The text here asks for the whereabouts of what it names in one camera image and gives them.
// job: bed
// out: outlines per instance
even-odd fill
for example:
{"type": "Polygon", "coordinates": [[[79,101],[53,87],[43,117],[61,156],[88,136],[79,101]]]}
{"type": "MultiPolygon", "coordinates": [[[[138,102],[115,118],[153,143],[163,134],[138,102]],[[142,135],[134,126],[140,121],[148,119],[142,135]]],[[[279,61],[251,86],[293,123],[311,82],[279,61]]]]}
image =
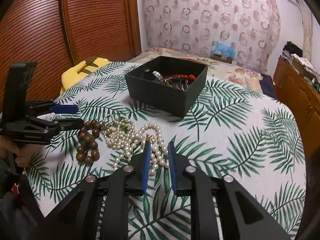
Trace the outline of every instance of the bed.
{"type": "MultiPolygon", "coordinates": [[[[147,58],[112,62],[89,74],[56,99],[76,104],[75,115],[85,121],[102,121],[105,114],[126,116],[136,127],[152,122],[161,126],[165,143],[173,141],[179,154],[210,176],[234,176],[293,239],[302,217],[306,169],[302,141],[287,106],[261,93],[261,75],[206,58],[206,85],[184,119],[136,102],[129,97],[124,74],[163,49],[150,50],[147,58]]],[[[48,114],[46,120],[67,115],[48,114]]],[[[33,155],[26,169],[42,213],[46,216],[85,176],[112,173],[119,153],[97,140],[100,159],[79,165],[78,131],[61,132],[51,144],[33,155]]],[[[121,161],[119,166],[127,163],[121,161]]],[[[131,197],[129,239],[190,239],[190,200],[175,197],[168,169],[159,168],[148,181],[148,195],[131,197]]]]}

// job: yellow pillow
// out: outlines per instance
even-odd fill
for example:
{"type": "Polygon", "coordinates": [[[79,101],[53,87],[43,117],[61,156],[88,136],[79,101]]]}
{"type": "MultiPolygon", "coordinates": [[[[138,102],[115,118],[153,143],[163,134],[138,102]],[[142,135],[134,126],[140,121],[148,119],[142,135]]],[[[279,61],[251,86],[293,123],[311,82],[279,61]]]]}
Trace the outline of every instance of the yellow pillow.
{"type": "Polygon", "coordinates": [[[110,63],[110,61],[105,58],[91,57],[68,69],[61,75],[62,88],[60,90],[60,94],[64,93],[68,88],[85,78],[91,72],[103,67],[108,63],[110,63]]]}

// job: patterned curtain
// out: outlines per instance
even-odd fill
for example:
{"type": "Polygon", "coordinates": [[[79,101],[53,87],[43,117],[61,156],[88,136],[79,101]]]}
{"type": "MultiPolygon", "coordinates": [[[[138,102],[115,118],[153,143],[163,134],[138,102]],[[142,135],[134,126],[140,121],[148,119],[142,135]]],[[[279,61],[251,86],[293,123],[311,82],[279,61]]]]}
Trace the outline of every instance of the patterned curtain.
{"type": "Polygon", "coordinates": [[[143,0],[149,48],[210,57],[216,42],[239,66],[265,73],[280,32],[276,0],[143,0]]]}

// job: black box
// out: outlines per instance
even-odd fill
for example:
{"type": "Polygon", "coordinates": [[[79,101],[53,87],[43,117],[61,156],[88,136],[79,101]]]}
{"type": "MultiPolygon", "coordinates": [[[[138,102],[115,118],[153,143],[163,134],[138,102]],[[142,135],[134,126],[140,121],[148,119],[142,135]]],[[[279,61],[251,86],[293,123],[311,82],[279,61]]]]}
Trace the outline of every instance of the black box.
{"type": "Polygon", "coordinates": [[[201,63],[160,56],[127,73],[125,80],[131,98],[184,117],[203,89],[207,71],[208,66],[201,63]],[[162,76],[192,74],[196,79],[183,91],[156,82],[153,71],[158,71],[162,76]]]}

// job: human hand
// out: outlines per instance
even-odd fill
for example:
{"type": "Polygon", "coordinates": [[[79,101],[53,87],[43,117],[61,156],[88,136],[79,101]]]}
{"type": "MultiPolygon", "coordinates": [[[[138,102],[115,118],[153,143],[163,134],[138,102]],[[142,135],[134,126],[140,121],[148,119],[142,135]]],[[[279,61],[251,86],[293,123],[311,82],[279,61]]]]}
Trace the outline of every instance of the human hand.
{"type": "Polygon", "coordinates": [[[40,145],[27,144],[23,148],[19,148],[14,142],[5,136],[0,136],[0,157],[6,156],[6,150],[17,155],[15,162],[19,167],[26,168],[29,166],[31,157],[35,152],[39,151],[40,145]]]}

